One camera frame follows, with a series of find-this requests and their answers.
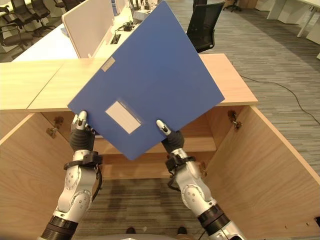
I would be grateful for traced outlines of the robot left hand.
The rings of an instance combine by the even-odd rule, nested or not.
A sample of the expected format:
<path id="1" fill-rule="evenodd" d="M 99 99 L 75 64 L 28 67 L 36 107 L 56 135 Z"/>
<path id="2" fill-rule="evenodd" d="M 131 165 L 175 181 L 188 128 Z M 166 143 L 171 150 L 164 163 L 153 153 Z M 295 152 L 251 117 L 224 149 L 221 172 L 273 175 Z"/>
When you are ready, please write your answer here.
<path id="1" fill-rule="evenodd" d="M 96 131 L 88 124 L 87 117 L 88 113 L 82 110 L 72 120 L 69 144 L 74 152 L 94 149 Z"/>

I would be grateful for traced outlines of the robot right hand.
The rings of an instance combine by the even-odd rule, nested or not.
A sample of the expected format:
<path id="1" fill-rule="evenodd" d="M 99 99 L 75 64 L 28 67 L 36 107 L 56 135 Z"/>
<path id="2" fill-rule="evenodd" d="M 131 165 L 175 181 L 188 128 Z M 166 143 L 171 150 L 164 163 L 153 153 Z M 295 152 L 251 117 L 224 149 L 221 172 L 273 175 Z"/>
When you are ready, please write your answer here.
<path id="1" fill-rule="evenodd" d="M 180 130 L 171 130 L 167 124 L 160 119 L 156 120 L 156 125 L 165 136 L 165 139 L 162 140 L 161 143 L 167 153 L 170 154 L 171 152 L 184 147 L 185 140 Z"/>

